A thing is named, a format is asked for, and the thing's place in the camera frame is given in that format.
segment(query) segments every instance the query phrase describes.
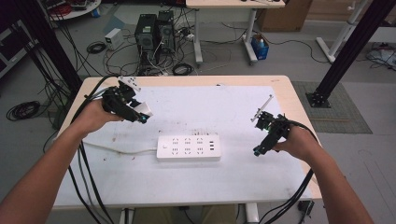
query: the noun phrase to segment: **power strip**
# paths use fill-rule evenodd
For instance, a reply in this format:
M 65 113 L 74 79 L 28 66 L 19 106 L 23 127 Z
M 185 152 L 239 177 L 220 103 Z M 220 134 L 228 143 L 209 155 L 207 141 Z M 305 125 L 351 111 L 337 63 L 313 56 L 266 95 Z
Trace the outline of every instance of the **power strip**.
M 219 161 L 218 135 L 172 135 L 158 138 L 158 161 Z

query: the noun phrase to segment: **gray rug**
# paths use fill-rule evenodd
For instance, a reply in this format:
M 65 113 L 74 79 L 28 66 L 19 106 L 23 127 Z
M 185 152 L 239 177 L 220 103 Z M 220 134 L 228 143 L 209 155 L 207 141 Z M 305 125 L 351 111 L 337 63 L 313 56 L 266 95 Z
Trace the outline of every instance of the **gray rug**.
M 373 133 L 341 83 L 329 98 L 331 108 L 309 105 L 305 93 L 314 92 L 318 82 L 293 81 L 292 85 L 317 133 Z

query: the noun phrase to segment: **wrist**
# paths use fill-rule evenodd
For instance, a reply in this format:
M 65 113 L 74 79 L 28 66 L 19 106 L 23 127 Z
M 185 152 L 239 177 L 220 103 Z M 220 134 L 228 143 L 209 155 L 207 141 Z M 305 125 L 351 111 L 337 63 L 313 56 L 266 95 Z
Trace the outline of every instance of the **wrist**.
M 315 147 L 310 151 L 305 161 L 314 170 L 327 163 L 335 162 L 332 156 L 323 147 Z
M 67 128 L 67 130 L 70 130 L 71 133 L 77 138 L 82 140 L 85 138 L 90 132 L 86 131 L 82 125 L 80 125 L 78 122 L 73 122 L 70 124 L 70 126 Z

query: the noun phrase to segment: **handheld controller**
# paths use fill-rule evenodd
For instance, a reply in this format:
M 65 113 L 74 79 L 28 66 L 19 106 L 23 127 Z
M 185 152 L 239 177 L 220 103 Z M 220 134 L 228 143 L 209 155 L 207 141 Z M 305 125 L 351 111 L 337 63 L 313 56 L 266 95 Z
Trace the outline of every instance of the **handheld controller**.
M 258 157 L 271 150 L 281 137 L 288 138 L 290 123 L 289 120 L 282 115 L 278 115 L 277 119 L 275 119 L 272 114 L 262 111 L 259 115 L 256 128 L 268 131 L 268 135 L 262 142 L 253 148 L 254 155 Z
M 109 87 L 103 92 L 103 109 L 131 122 L 146 123 L 152 114 L 145 103 L 141 104 L 134 99 L 134 89 L 140 91 L 134 77 L 119 77 L 119 84 L 118 87 Z

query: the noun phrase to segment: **table leg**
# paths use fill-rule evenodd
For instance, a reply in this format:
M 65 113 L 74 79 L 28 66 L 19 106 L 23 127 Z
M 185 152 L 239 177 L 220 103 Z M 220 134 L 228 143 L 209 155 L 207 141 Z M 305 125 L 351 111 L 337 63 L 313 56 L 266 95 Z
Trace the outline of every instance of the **table leg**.
M 201 43 L 199 41 L 199 9 L 195 9 L 195 34 L 194 34 L 194 52 L 195 62 L 199 65 L 204 61 L 201 52 Z
M 245 210 L 247 213 L 247 224 L 259 223 L 259 211 L 256 203 L 246 203 Z
M 134 210 L 130 208 L 124 208 L 121 211 L 120 224 L 132 224 L 134 221 Z
M 256 54 L 254 53 L 253 47 L 251 47 L 251 43 L 250 43 L 251 33 L 253 31 L 254 20 L 256 19 L 256 12 L 257 12 L 257 8 L 251 9 L 249 25 L 247 28 L 247 35 L 244 39 L 244 44 L 247 49 L 248 57 L 250 59 L 250 64 L 256 63 L 258 61 Z

